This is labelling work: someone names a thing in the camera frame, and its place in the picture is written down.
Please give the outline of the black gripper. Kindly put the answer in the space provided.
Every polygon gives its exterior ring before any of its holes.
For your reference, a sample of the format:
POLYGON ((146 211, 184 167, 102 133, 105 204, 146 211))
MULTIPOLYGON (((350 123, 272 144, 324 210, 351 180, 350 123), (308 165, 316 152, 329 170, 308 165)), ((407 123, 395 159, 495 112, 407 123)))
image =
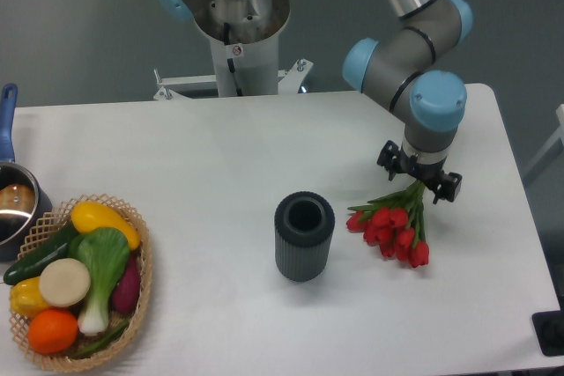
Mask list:
POLYGON ((423 182, 434 193, 433 204, 440 200, 453 203, 462 185, 463 176, 459 173, 445 173, 444 163, 448 150, 437 152, 418 151, 410 146, 400 148, 388 140, 382 147, 376 164, 388 174, 392 181, 397 174, 408 174, 423 182))

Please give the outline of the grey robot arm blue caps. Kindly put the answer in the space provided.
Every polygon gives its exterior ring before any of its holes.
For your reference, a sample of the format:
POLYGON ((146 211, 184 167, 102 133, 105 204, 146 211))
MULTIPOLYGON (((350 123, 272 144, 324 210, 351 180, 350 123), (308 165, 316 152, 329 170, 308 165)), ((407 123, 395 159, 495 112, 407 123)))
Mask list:
MULTIPOLYGON (((289 0, 158 0, 179 20, 194 20, 208 39, 222 97, 278 94, 278 37, 289 0)), ((464 0, 389 0, 400 32, 358 41, 342 67, 345 81, 404 124, 400 144, 387 142, 377 159, 389 175, 422 182, 436 200, 455 200, 462 178, 443 169, 464 117, 467 91, 434 63, 471 30, 464 0)))

